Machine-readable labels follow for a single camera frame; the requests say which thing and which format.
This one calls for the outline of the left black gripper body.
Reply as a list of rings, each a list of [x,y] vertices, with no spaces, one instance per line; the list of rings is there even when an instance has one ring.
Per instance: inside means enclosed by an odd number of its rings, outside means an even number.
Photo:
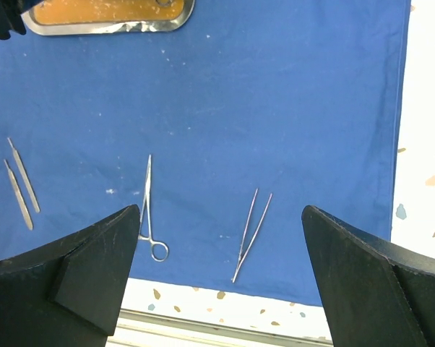
[[[26,34],[22,14],[41,4],[43,0],[0,0],[0,40],[11,38],[10,33]]]

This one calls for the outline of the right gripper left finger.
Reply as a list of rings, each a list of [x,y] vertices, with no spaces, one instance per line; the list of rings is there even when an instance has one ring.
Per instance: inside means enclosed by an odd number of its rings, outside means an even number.
[[[139,233],[127,206],[0,260],[0,347],[104,346],[116,329]]]

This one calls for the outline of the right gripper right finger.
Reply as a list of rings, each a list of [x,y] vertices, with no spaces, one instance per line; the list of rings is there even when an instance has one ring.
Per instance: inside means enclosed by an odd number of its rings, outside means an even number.
[[[334,346],[435,346],[435,259],[308,205],[301,216]]]

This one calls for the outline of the steel tray with orange mat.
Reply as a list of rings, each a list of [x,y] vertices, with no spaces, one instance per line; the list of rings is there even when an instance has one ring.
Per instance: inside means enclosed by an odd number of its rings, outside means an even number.
[[[44,1],[22,15],[43,36],[167,33],[190,18],[195,0]]]

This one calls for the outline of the steel forceps with ring handles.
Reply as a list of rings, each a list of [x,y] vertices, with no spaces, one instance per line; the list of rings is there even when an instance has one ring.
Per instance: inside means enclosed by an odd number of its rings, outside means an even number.
[[[148,155],[147,167],[145,174],[145,188],[142,198],[142,208],[139,216],[139,235],[137,239],[139,241],[147,241],[150,244],[150,255],[156,262],[164,262],[168,258],[169,248],[164,241],[154,240],[152,232],[152,212],[151,212],[151,188],[152,188],[152,155]],[[142,234],[142,225],[144,217],[147,216],[147,235]],[[158,257],[155,254],[155,248],[162,247],[165,251],[163,257]]]

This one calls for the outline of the steel scalpel handle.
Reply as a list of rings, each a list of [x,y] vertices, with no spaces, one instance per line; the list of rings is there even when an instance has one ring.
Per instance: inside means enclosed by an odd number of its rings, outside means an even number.
[[[20,187],[17,183],[17,179],[16,176],[14,175],[13,170],[10,168],[9,163],[6,159],[4,159],[4,165],[6,166],[7,169],[7,173],[8,173],[8,177],[10,180],[10,183],[12,185],[13,191],[14,191],[14,195],[17,199],[17,203],[20,207],[20,211],[22,213],[22,217],[24,218],[25,224],[28,227],[29,230],[33,230],[33,222],[32,219],[30,217],[28,208],[26,206],[25,200],[22,196]]]
[[[31,200],[31,203],[33,204],[33,208],[34,208],[36,213],[39,213],[40,212],[40,205],[38,203],[38,199],[37,199],[37,197],[35,195],[35,192],[34,192],[32,184],[30,182],[30,179],[29,179],[29,177],[27,175],[27,171],[25,169],[24,163],[23,163],[23,161],[22,161],[22,159],[20,157],[20,154],[19,154],[18,150],[14,146],[14,144],[12,142],[12,139],[10,137],[7,137],[7,141],[8,141],[8,143],[9,143],[11,149],[12,149],[12,154],[14,156],[14,160],[15,160],[15,162],[17,164],[17,167],[19,169],[20,175],[22,176],[22,180],[23,180],[23,182],[25,184],[25,188],[26,188],[26,190],[27,190],[27,192],[28,192],[28,194],[30,196],[30,200]]]

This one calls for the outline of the steel tweezers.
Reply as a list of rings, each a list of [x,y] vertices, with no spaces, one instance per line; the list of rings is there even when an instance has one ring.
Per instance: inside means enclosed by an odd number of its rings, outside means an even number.
[[[231,283],[235,284],[237,279],[238,279],[238,275],[241,272],[241,268],[243,267],[244,262],[246,261],[246,258],[249,255],[249,252],[251,250],[251,248],[254,245],[254,242],[256,241],[256,238],[259,235],[259,232],[263,226],[264,220],[266,218],[267,212],[269,210],[271,201],[272,201],[272,197],[273,197],[273,193],[269,193],[267,201],[265,202],[264,208],[262,210],[261,215],[259,216],[259,220],[257,221],[257,224],[255,225],[254,230],[251,230],[251,222],[252,222],[252,218],[253,218],[253,214],[254,214],[254,207],[256,205],[257,202],[257,197],[259,194],[259,188],[256,188],[254,190],[252,199],[251,199],[251,204],[249,206],[249,210],[246,216],[246,222],[244,225],[244,230],[242,232],[241,235],[241,241],[239,244],[239,248],[238,248],[238,257],[237,257],[237,262],[236,262],[236,267],[233,273],[233,276],[231,278]]]

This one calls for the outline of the blue surgical cloth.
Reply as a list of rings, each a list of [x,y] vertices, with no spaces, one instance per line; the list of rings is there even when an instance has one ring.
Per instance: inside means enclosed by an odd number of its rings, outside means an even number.
[[[305,206],[390,236],[409,16],[409,1],[198,1],[171,33],[0,40],[0,259],[141,204],[151,154],[170,251],[140,243],[132,277],[320,305]],[[273,197],[232,284],[256,188],[251,230]]]

